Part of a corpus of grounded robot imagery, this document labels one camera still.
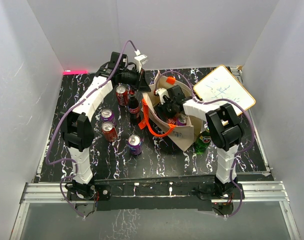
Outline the beige canvas bag orange handles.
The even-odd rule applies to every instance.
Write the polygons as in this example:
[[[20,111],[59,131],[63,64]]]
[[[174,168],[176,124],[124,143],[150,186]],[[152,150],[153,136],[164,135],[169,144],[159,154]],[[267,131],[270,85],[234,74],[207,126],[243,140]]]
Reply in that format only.
[[[186,151],[195,141],[195,126],[191,118],[182,111],[177,113],[173,118],[177,118],[178,114],[187,116],[187,124],[185,126],[177,126],[167,124],[166,120],[172,117],[158,117],[155,106],[160,103],[160,98],[155,96],[155,90],[165,88],[171,99],[176,99],[181,105],[184,100],[191,99],[191,91],[187,85],[177,81],[173,76],[165,76],[159,71],[154,79],[154,83],[149,85],[151,92],[142,94],[142,113],[143,117],[138,124],[140,129],[147,130],[156,138],[169,137],[175,145],[182,151]]]

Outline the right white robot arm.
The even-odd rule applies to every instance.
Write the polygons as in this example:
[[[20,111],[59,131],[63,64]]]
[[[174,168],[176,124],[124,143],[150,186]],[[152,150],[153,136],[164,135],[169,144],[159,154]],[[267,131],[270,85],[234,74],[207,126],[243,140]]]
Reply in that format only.
[[[158,88],[154,95],[160,103],[156,105],[156,112],[161,117],[173,117],[184,112],[206,121],[212,143],[217,149],[217,170],[214,177],[215,194],[225,199],[232,194],[233,189],[240,189],[236,174],[236,154],[244,135],[244,129],[238,119],[231,100],[213,109],[206,109],[195,96],[185,96],[179,85],[169,89]]]

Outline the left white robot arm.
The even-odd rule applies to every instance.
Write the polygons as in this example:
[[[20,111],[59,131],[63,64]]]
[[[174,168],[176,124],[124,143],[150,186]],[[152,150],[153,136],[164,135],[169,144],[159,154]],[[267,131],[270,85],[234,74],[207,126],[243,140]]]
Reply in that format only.
[[[135,91],[150,92],[145,80],[143,65],[148,61],[145,54],[135,51],[134,67],[128,69],[128,57],[113,51],[110,61],[103,64],[95,73],[92,83],[81,97],[66,112],[60,127],[61,136],[73,159],[73,182],[79,185],[78,194],[85,200],[95,195],[95,187],[89,182],[93,178],[90,166],[90,146],[94,139],[91,120],[104,98],[119,84],[129,85]]]

